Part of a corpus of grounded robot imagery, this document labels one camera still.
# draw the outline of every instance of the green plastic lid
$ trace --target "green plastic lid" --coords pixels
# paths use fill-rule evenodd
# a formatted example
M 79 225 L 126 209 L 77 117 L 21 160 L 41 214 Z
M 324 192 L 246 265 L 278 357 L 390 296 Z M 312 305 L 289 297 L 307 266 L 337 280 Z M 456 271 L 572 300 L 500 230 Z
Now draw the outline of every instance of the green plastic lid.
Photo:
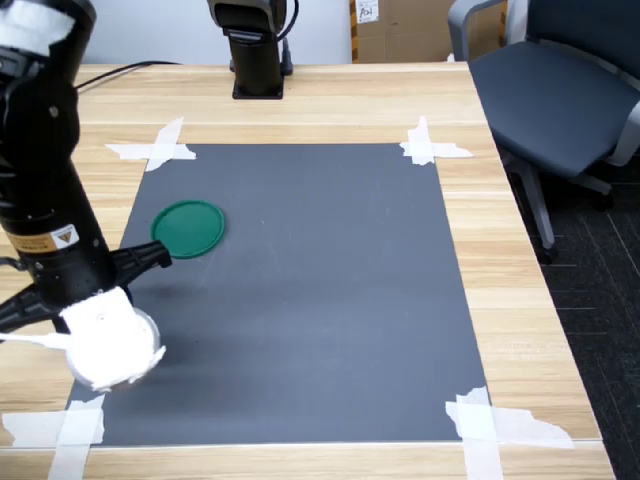
M 212 250 L 224 234 L 224 215 L 215 205 L 188 200 L 165 208 L 151 225 L 173 258 L 195 258 Z

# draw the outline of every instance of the warning label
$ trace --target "warning label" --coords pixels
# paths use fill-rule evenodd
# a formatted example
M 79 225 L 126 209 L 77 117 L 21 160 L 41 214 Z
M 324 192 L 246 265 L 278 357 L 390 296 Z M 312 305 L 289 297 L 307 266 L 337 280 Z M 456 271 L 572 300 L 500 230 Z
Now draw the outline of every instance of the warning label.
M 80 241 L 76 227 L 73 225 L 40 235 L 13 235 L 7 232 L 7 237 L 16 250 L 24 253 L 56 252 Z

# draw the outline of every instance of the office chair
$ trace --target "office chair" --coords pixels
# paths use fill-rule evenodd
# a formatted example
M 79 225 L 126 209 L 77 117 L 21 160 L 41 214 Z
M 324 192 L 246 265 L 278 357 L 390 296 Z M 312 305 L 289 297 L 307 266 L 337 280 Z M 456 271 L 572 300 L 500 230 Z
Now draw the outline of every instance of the office chair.
M 501 2 L 453 4 L 449 30 L 457 61 L 469 60 L 471 14 Z M 469 63 L 505 168 L 522 180 L 542 263 L 557 252 L 538 172 L 597 192 L 606 208 L 611 186 L 585 170 L 601 160 L 623 166 L 640 147 L 640 92 L 584 55 L 640 78 L 638 25 L 637 0 L 530 0 L 526 41 Z

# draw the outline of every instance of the wooden table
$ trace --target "wooden table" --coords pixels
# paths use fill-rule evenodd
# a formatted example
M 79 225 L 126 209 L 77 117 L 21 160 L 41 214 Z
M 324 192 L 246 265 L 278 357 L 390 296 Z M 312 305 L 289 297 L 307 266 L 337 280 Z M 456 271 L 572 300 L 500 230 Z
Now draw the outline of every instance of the wooden table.
M 83 67 L 78 82 L 107 69 Z M 505 478 L 613 478 L 466 65 L 299 67 L 283 101 L 234 101 L 232 83 L 225 68 L 163 66 L 81 94 L 74 160 L 110 246 L 119 245 L 145 162 L 120 160 L 106 143 L 153 143 L 178 117 L 181 143 L 400 143 L 425 115 L 434 142 L 475 155 L 437 167 L 493 404 L 530 410 L 575 440 L 575 450 L 501 446 Z M 4 233 L 0 250 L 14 254 Z M 3 269 L 2 300 L 29 281 Z M 0 412 L 62 410 L 71 384 L 59 352 L 0 346 Z M 0 447 L 10 445 L 0 429 Z M 47 478 L 53 453 L 3 448 L 0 479 Z M 452 480 L 467 472 L 460 442 L 94 449 L 85 478 Z

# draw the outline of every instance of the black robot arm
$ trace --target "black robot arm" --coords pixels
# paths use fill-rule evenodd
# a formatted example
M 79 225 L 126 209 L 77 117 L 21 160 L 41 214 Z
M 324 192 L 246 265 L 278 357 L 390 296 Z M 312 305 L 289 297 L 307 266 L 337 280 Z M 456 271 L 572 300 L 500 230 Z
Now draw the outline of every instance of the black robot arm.
M 231 70 L 236 75 L 233 98 L 280 100 L 284 78 L 293 73 L 289 42 L 285 38 L 296 22 L 299 0 L 289 26 L 286 0 L 207 0 L 211 17 L 222 28 L 231 48 Z M 278 42 L 283 41 L 282 61 Z
M 22 37 L 0 44 L 0 225 L 18 252 L 12 266 L 33 279 L 0 305 L 0 331 L 51 319 L 67 333 L 61 310 L 116 286 L 127 290 L 147 270 L 170 266 L 171 257 L 160 242 L 110 252 L 71 161 L 80 137 L 73 81 L 95 21 L 91 3 L 14 0 L 0 8 L 18 4 L 43 20 L 40 28 L 58 28 L 56 35 L 60 15 L 72 27 L 62 40 L 51 36 L 48 56 L 28 35 L 24 45 Z

